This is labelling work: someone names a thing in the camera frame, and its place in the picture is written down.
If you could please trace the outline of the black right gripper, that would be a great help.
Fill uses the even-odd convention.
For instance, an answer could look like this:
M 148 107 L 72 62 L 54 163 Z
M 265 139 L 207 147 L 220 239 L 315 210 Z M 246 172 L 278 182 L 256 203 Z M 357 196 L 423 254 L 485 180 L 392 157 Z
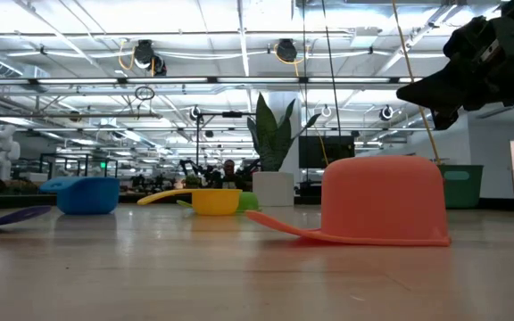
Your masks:
M 432 110 L 435 128 L 449 128 L 460 108 L 514 105 L 514 18 L 474 19 L 453 32 L 444 53 L 450 61 L 442 70 L 396 91 L 398 99 Z

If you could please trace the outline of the orange large measuring cup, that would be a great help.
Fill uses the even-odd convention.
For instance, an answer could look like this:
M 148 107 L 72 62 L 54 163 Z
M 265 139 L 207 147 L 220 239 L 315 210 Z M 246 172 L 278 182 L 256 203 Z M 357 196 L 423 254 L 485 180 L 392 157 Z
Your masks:
M 383 246 L 448 246 L 444 179 L 419 156 L 372 156 L 336 160 L 321 182 L 320 227 L 290 226 L 248 210 L 263 226 L 307 239 Z

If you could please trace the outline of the green measuring cup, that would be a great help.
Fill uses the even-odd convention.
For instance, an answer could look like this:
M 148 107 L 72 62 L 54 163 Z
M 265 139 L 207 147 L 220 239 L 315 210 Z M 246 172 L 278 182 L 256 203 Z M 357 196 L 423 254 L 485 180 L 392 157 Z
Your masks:
M 177 204 L 188 207 L 188 208 L 192 208 L 191 203 L 177 201 Z M 260 208 L 260 205 L 259 205 L 257 196 L 254 193 L 243 192 L 243 191 L 241 192 L 236 213 L 244 212 L 245 210 L 257 210 L 259 208 Z

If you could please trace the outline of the yellow measuring cup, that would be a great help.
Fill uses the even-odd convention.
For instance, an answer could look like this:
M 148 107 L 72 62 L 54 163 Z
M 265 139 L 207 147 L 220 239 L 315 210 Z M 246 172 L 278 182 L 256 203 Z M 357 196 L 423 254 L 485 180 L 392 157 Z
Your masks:
M 146 196 L 137 201 L 138 205 L 146 205 L 154 201 L 179 195 L 190 194 L 192 208 L 201 216 L 230 216 L 236 213 L 240 189 L 178 189 Z

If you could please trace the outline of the bright blue measuring cup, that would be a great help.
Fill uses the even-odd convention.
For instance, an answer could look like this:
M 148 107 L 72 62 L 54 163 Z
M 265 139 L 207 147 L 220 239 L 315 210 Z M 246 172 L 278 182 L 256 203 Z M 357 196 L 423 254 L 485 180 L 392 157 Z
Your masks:
M 55 193 L 56 206 L 66 215 L 103 215 L 119 203 L 120 180 L 115 177 L 56 177 L 39 191 Z

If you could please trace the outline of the indigo small measuring cup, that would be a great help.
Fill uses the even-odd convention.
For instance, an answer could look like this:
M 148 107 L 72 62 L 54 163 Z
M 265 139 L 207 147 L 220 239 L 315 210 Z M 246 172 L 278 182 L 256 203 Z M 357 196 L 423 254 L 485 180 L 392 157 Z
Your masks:
M 0 217 L 0 226 L 19 223 L 32 218 L 37 218 L 48 213 L 51 209 L 51 206 L 35 206 L 17 210 L 13 213 L 6 214 Z

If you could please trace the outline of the teal plastic basket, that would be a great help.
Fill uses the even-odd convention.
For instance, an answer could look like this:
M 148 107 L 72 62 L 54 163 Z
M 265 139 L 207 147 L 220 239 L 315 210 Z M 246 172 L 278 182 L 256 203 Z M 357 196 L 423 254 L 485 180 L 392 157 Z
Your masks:
M 439 165 L 447 209 L 472 209 L 479 204 L 483 165 Z

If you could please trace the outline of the black monitor screen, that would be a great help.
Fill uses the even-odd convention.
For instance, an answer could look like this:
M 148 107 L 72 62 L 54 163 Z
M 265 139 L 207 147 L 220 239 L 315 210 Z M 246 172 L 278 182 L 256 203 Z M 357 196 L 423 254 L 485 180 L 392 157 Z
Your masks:
M 298 143 L 300 169 L 324 169 L 355 154 L 352 136 L 301 136 Z

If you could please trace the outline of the green snake plant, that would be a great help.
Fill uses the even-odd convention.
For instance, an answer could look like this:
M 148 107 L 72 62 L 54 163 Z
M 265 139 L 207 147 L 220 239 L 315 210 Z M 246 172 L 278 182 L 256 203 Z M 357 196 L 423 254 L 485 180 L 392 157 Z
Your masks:
M 290 118 L 294 104 L 295 99 L 287 105 L 282 117 L 276 119 L 263 95 L 259 94 L 255 115 L 246 121 L 252 136 L 253 149 L 259 154 L 264 171 L 279 171 L 294 140 L 306 129 L 313 127 L 321 116 L 320 113 L 312 115 L 307 123 L 293 135 Z

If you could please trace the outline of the white round plant pot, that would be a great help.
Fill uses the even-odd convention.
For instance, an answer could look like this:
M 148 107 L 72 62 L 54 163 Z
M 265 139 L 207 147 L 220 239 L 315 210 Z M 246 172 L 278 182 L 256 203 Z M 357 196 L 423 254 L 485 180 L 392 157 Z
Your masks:
M 294 205 L 294 175 L 278 171 L 258 171 L 253 174 L 253 192 L 262 207 Z

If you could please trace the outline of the person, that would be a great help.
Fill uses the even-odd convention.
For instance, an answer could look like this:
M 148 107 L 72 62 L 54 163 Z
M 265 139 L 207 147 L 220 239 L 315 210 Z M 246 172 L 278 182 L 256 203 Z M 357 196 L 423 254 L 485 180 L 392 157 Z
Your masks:
M 232 160 L 226 160 L 223 163 L 224 176 L 219 182 L 222 189 L 242 189 L 242 182 L 235 172 L 235 163 Z

